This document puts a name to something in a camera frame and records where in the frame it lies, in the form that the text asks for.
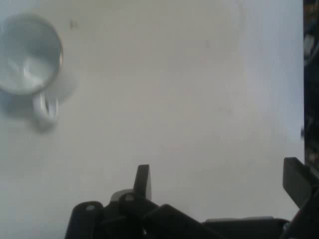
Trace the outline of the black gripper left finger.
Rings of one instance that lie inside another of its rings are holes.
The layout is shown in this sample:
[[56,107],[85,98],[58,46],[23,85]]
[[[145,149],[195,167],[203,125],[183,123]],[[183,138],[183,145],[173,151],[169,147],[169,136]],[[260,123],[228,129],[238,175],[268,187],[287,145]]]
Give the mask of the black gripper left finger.
[[176,208],[151,201],[149,165],[139,165],[132,189],[116,192],[109,204],[74,207],[67,239],[215,239],[217,233]]

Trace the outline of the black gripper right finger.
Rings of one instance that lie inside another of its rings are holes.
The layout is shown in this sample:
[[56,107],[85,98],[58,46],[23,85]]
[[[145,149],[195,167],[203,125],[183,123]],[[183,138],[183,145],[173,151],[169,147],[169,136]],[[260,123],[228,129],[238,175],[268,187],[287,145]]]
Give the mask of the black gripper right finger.
[[295,157],[284,159],[283,188],[299,208],[284,227],[283,239],[319,237],[319,180]]

